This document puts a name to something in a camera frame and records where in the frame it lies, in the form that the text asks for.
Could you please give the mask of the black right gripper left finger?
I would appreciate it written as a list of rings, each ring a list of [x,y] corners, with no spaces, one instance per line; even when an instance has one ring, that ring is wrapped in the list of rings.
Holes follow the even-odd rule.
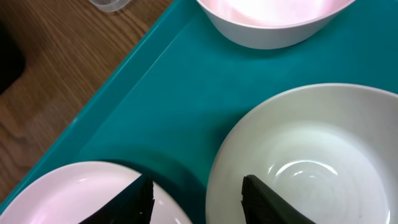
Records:
[[[149,224],[154,203],[153,180],[141,175],[80,224]]]

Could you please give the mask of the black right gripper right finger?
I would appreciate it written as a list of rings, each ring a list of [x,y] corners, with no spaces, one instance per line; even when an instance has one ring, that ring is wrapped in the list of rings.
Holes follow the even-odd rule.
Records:
[[[241,194],[247,224],[315,224],[255,175],[243,178]]]

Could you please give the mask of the pink plate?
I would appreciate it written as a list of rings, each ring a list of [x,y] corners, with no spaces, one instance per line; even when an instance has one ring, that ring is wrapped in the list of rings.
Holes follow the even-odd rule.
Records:
[[[26,187],[2,212],[1,223],[80,223],[141,175],[100,161],[60,167]],[[190,223],[178,203],[153,183],[155,203],[150,223]]]

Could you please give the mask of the light green bowl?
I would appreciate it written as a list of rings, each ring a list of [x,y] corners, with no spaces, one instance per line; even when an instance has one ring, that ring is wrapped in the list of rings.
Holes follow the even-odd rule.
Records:
[[[250,174],[315,223],[396,223],[397,95],[324,83],[256,106],[215,157],[208,223],[244,223],[241,188]]]

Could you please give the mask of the pink bowl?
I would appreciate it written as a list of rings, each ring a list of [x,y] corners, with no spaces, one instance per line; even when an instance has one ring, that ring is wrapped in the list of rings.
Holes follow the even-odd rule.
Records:
[[[218,31],[252,49],[271,50],[302,42],[354,0],[197,0]]]

